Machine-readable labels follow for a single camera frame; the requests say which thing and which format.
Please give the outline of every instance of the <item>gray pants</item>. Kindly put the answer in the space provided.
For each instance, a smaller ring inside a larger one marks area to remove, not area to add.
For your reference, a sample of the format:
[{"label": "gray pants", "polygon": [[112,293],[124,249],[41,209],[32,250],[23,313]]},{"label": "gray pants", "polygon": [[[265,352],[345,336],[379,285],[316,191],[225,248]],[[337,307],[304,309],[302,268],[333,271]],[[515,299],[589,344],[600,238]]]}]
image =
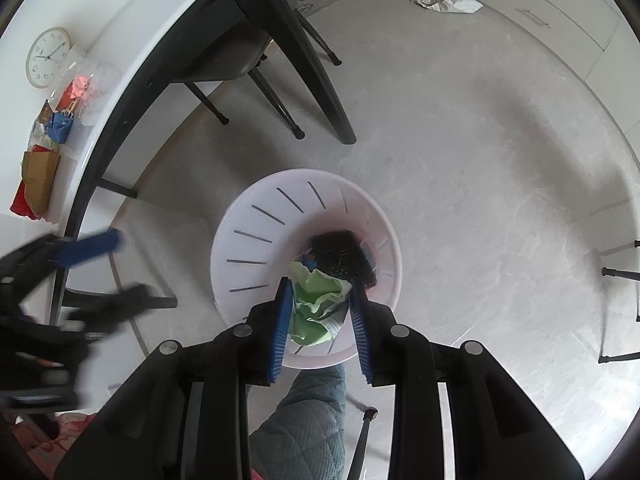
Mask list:
[{"label": "gray pants", "polygon": [[342,365],[302,370],[249,436],[252,468],[264,480],[340,480],[345,396]]}]

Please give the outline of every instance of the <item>cabinet handle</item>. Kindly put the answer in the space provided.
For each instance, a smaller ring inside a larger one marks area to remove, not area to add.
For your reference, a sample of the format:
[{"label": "cabinet handle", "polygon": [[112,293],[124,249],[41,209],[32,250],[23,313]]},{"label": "cabinet handle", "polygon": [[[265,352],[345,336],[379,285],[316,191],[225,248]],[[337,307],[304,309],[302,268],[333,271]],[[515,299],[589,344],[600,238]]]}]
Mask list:
[{"label": "cabinet handle", "polygon": [[540,27],[546,27],[546,28],[551,28],[551,25],[549,25],[545,20],[541,20],[539,17],[537,17],[533,12],[531,12],[529,9],[516,9],[518,12],[523,13],[525,16],[527,16],[532,22],[534,22],[536,25],[539,25]]}]

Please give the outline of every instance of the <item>table leg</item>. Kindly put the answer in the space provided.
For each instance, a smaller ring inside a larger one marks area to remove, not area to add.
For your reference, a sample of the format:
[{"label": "table leg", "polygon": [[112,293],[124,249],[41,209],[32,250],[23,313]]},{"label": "table leg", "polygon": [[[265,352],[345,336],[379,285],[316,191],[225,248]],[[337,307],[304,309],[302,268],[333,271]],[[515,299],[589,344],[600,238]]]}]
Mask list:
[{"label": "table leg", "polygon": [[356,136],[305,29],[285,0],[235,0],[247,19],[267,32],[311,90],[343,144]]}]

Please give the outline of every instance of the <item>tile floor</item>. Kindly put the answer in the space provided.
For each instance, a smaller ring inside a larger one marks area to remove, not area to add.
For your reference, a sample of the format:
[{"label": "tile floor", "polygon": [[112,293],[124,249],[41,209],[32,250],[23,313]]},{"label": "tile floor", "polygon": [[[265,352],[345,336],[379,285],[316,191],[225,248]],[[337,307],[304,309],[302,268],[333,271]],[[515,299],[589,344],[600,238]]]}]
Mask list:
[{"label": "tile floor", "polygon": [[[622,134],[555,55],[489,8],[447,15],[409,0],[340,0],[311,22],[344,61],[324,66],[358,142],[335,139],[275,47],[261,70],[306,139],[249,78],[221,85],[212,99],[230,124],[198,108],[116,222],[129,238],[117,257],[124,281],[178,297],[178,309],[139,320],[146,344],[193,344],[224,328],[209,251],[243,189],[287,168],[332,171],[364,188],[398,233],[398,320],[435,342],[483,342],[590,476],[640,404],[640,362],[596,362],[640,350],[635,283],[600,275],[639,266],[629,243],[640,173]],[[366,478],[386,478],[393,390],[367,388],[357,360],[346,367],[351,395],[380,409]],[[294,375],[252,391],[252,428]],[[349,405],[348,459],[361,418]],[[446,453],[453,478],[449,442]]]}]

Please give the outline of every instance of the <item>clock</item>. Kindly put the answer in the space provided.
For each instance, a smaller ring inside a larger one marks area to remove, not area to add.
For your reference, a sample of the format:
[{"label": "clock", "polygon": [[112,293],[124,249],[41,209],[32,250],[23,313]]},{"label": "clock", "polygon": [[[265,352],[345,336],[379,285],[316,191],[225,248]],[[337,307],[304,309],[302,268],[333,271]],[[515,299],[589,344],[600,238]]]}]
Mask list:
[{"label": "clock", "polygon": [[45,30],[33,42],[27,57],[27,79],[36,88],[47,88],[65,62],[71,48],[69,33],[61,27]]}]

